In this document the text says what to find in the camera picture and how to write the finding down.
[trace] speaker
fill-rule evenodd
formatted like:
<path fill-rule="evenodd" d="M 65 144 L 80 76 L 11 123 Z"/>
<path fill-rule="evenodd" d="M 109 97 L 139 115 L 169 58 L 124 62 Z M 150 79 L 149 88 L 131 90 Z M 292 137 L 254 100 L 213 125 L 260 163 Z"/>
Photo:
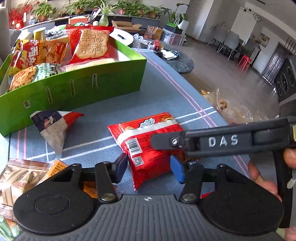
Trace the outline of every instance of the speaker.
<path fill-rule="evenodd" d="M 280 116 L 296 116 L 296 56 L 288 56 L 275 77 Z"/>

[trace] plastic storage box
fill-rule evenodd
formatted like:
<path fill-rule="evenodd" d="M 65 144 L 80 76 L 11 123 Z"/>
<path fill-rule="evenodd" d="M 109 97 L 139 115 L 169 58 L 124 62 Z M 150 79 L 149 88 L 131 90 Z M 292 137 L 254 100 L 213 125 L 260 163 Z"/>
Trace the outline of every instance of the plastic storage box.
<path fill-rule="evenodd" d="M 121 60 L 56 74 L 1 95 L 0 133 L 6 136 L 33 124 L 30 115 L 37 110 L 72 110 L 140 90 L 147 60 L 112 37 L 108 51 Z M 0 68 L 0 84 L 12 56 Z"/>
<path fill-rule="evenodd" d="M 186 38 L 185 34 L 176 34 L 163 28 L 162 41 L 166 42 L 167 44 L 182 46 L 185 38 Z"/>

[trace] dark door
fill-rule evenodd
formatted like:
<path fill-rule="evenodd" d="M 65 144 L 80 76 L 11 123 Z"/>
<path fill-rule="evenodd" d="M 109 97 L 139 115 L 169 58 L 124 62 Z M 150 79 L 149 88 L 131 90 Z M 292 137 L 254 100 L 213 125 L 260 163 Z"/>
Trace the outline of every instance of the dark door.
<path fill-rule="evenodd" d="M 274 54 L 272 55 L 268 65 L 266 66 L 262 74 L 262 76 L 266 78 L 272 85 L 274 85 L 274 79 L 279 72 L 279 69 L 283 65 L 288 53 L 288 50 L 285 49 L 282 44 L 278 43 Z"/>

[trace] red stool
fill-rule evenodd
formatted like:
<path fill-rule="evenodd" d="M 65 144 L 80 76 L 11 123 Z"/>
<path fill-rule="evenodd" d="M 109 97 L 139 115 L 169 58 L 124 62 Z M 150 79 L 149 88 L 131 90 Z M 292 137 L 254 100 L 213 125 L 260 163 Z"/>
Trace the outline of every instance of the red stool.
<path fill-rule="evenodd" d="M 244 55 L 237 66 L 239 66 L 242 61 L 243 61 L 242 70 L 244 70 L 246 66 L 247 66 L 247 70 L 248 70 L 248 68 L 251 64 L 251 59 L 248 56 Z"/>

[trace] pink stripe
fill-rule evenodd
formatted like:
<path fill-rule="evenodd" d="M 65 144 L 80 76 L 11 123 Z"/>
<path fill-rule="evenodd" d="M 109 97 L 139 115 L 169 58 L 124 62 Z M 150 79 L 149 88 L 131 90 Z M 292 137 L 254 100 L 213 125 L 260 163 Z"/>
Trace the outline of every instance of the pink stripe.
<path fill-rule="evenodd" d="M 183 96 L 184 96 L 184 94 L 168 79 L 168 77 L 167 76 L 169 76 L 170 77 L 170 79 L 173 81 L 173 82 L 175 82 L 175 84 L 176 85 L 178 85 L 179 86 L 179 88 L 180 89 L 182 89 L 184 92 L 185 92 L 185 94 L 187 94 L 187 96 L 188 97 L 190 97 L 193 101 L 194 101 L 194 103 L 200 108 L 200 110 L 197 110 L 196 109 L 196 107 L 191 103 L 191 101 L 186 97 L 186 96 L 184 96 L 184 98 L 185 99 L 187 99 L 187 101 L 193 106 L 193 108 L 199 113 L 199 115 L 205 120 L 205 122 L 209 125 L 209 127 L 212 127 L 211 126 L 211 124 L 205 119 L 205 117 L 201 114 L 201 112 L 204 112 L 205 113 L 205 115 L 211 120 L 211 122 L 217 127 L 217 125 L 216 125 L 216 123 L 210 118 L 210 116 L 204 111 L 204 109 L 203 108 L 201 108 L 200 107 L 200 105 L 192 98 L 192 96 L 191 95 L 189 95 L 160 65 L 158 65 L 157 63 L 155 63 L 150 57 L 148 57 L 146 54 L 144 54 L 143 52 L 141 53 L 143 56 L 145 56 L 147 59 L 149 59 L 148 60 L 148 62 L 151 64 L 151 65 L 153 65 L 174 87 L 175 87 L 175 89 L 177 89 Z M 238 163 L 238 165 L 240 166 L 240 168 L 242 169 L 242 171 L 243 171 L 243 173 L 246 175 L 246 177 L 249 177 L 248 175 L 247 175 L 247 173 L 245 172 L 245 170 L 243 169 L 243 167 L 241 166 L 241 164 L 239 163 L 239 161 L 237 160 L 237 158 L 235 157 L 235 156 L 233 156 L 234 157 L 234 159 L 236 160 L 236 162 Z"/>
<path fill-rule="evenodd" d="M 238 155 L 238 156 L 239 156 L 239 158 L 242 160 L 242 162 L 243 162 L 244 166 L 246 167 L 246 169 L 249 170 L 249 169 L 248 169 L 248 166 L 246 165 L 246 163 L 244 162 L 244 160 L 242 159 L 242 157 L 241 157 L 240 155 Z"/>
<path fill-rule="evenodd" d="M 17 132 L 17 159 L 20 158 L 20 130 Z"/>
<path fill-rule="evenodd" d="M 25 127 L 24 133 L 24 159 L 27 158 L 27 128 Z"/>

